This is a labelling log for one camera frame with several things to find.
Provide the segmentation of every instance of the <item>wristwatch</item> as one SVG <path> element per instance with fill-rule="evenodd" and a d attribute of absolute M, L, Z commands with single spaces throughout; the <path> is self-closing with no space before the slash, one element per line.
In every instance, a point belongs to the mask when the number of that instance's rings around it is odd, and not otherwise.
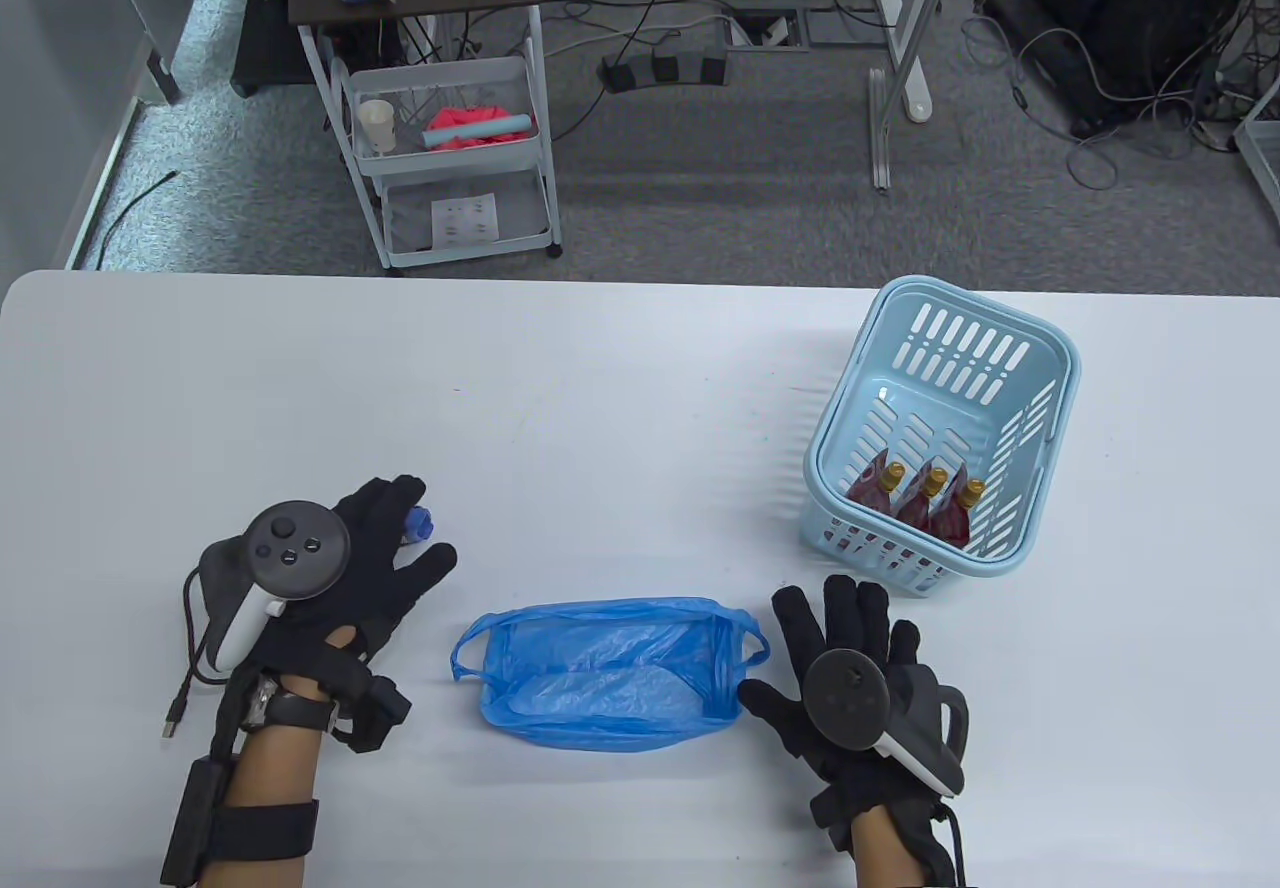
<path fill-rule="evenodd" d="M 244 715 L 241 728 L 251 734 L 273 724 L 329 732 L 337 719 L 338 702 L 315 701 L 294 695 L 280 687 L 280 682 L 275 678 L 264 674 L 248 702 L 248 714 Z"/>

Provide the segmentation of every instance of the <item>power strip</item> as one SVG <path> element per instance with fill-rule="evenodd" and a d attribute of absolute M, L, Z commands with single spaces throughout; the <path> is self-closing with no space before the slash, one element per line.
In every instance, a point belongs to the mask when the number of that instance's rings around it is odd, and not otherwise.
<path fill-rule="evenodd" d="M 608 93 L 655 88 L 658 84 L 727 84 L 728 58 L 726 52 L 650 52 L 649 58 L 632 59 L 621 65 L 612 65 L 605 58 L 600 59 L 595 74 Z"/>

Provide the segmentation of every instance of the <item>red bottle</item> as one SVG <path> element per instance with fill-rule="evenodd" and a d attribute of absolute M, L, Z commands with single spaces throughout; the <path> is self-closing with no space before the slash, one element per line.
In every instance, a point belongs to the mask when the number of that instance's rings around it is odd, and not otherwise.
<path fill-rule="evenodd" d="M 919 490 L 914 495 L 910 495 L 902 503 L 902 507 L 897 509 L 897 519 L 920 531 L 928 531 L 929 508 L 933 505 L 933 499 L 942 494 L 942 489 L 946 486 L 946 468 L 932 468 L 924 477 L 924 484 L 919 486 Z"/>
<path fill-rule="evenodd" d="M 872 463 L 869 463 L 865 468 L 863 468 L 863 473 L 858 476 L 858 481 L 855 481 L 850 486 L 849 491 L 845 493 L 845 498 L 847 498 L 850 502 L 855 502 L 856 499 L 854 498 L 854 495 L 858 491 L 865 490 L 861 486 L 874 485 L 877 481 L 879 481 L 879 476 L 883 475 L 884 472 L 886 462 L 888 462 L 887 448 L 883 449 L 883 452 L 881 452 L 878 456 L 872 458 Z"/>
<path fill-rule="evenodd" d="M 879 480 L 876 482 L 867 484 L 859 479 L 858 484 L 849 489 L 846 498 L 854 504 L 873 509 L 873 512 L 888 514 L 893 509 L 890 498 L 897 491 L 897 486 L 902 484 L 902 479 L 905 477 L 906 466 L 901 462 L 893 462 L 881 473 Z"/>
<path fill-rule="evenodd" d="M 929 518 L 929 534 L 938 541 L 946 541 L 959 549 L 969 545 L 969 512 L 982 500 L 987 482 L 972 479 L 956 486 L 942 507 Z"/>

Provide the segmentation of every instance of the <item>gold bottle cap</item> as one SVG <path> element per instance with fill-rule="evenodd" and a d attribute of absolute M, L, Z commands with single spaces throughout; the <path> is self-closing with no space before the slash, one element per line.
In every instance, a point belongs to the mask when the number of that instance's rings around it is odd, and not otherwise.
<path fill-rule="evenodd" d="M 987 481 L 979 479 L 973 479 L 968 485 L 960 489 L 960 494 L 956 495 L 956 502 L 961 508 L 973 508 L 982 500 L 982 493 L 987 490 Z"/>
<path fill-rule="evenodd" d="M 929 476 L 924 480 L 924 485 L 920 488 L 920 491 L 924 493 L 925 498 L 937 498 L 942 494 L 942 489 L 947 486 L 947 481 L 950 481 L 950 479 L 947 477 L 946 468 L 933 468 L 933 471 L 929 472 Z"/>
<path fill-rule="evenodd" d="M 906 466 L 901 462 L 893 462 L 888 466 L 883 475 L 881 475 L 881 486 L 890 494 L 897 490 L 897 486 L 902 484 L 902 479 L 906 477 Z"/>

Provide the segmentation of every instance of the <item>floor outlet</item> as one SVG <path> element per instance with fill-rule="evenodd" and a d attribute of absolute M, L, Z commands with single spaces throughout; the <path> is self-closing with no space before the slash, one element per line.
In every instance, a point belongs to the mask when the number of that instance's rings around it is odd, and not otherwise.
<path fill-rule="evenodd" d="M 803 51 L 804 28 L 800 9 L 750 9 L 731 12 L 723 20 L 730 51 Z"/>

